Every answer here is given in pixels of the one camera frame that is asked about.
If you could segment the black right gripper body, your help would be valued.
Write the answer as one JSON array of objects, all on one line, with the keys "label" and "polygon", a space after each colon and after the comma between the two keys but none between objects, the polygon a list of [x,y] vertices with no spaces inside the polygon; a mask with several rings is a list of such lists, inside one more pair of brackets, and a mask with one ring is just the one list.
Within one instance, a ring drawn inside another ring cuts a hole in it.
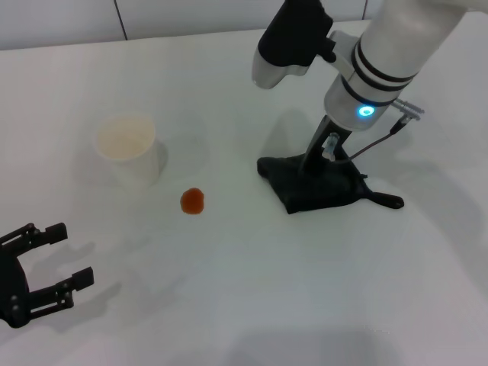
[{"label": "black right gripper body", "polygon": [[343,148],[352,134],[335,124],[327,115],[321,120],[307,151],[300,159],[298,172],[301,175],[353,172],[353,163]]}]

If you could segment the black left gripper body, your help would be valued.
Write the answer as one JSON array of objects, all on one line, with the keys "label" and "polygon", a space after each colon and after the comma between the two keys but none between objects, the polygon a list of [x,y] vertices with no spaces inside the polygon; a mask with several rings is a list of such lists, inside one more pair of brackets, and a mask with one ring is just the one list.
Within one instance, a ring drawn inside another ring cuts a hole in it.
[{"label": "black left gripper body", "polygon": [[18,259],[0,247],[0,319],[18,329],[31,320],[30,291]]}]

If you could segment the dark blue rag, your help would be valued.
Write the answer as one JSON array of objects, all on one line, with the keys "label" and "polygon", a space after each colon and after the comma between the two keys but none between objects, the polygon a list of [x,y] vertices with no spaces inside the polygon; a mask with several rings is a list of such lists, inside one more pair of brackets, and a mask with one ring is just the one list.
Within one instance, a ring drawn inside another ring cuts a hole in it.
[{"label": "dark blue rag", "polygon": [[353,172],[301,175],[298,172],[304,154],[286,158],[261,157],[257,161],[258,174],[267,180],[289,214],[342,207],[361,199],[368,199],[390,209],[404,207],[401,197],[372,191],[366,175],[353,163]]}]

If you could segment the white paper cup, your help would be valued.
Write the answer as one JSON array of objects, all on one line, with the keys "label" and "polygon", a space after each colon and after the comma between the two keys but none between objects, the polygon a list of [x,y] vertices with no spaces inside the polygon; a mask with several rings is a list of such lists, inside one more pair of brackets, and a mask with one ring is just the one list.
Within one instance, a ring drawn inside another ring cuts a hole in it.
[{"label": "white paper cup", "polygon": [[156,126],[145,114],[120,114],[101,122],[94,136],[96,153],[117,182],[142,191],[159,178]]}]

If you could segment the small orange ball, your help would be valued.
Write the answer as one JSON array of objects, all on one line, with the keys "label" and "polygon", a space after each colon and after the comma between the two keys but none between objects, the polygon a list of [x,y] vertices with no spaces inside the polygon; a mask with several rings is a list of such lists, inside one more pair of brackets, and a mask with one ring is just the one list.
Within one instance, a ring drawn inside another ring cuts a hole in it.
[{"label": "small orange ball", "polygon": [[181,210],[189,215],[201,214],[204,210],[204,193],[199,188],[190,188],[180,198]]}]

